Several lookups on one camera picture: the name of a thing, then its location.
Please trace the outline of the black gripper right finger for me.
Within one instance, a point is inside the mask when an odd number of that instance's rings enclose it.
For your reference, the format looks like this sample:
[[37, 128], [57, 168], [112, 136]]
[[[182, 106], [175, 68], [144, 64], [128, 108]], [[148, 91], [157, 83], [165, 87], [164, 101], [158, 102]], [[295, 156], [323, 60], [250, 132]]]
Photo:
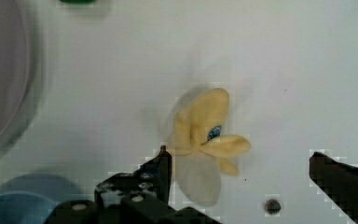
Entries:
[[321, 152], [309, 158], [310, 179], [358, 224], [358, 167], [334, 161]]

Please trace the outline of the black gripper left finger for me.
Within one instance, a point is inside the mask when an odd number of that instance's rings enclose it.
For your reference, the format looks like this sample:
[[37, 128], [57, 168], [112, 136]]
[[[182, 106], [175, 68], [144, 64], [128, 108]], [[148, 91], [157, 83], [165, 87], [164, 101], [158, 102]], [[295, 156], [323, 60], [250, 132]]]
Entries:
[[94, 199], [60, 203], [45, 224], [221, 224], [193, 207], [169, 206], [172, 156], [165, 146], [132, 173], [99, 183]]

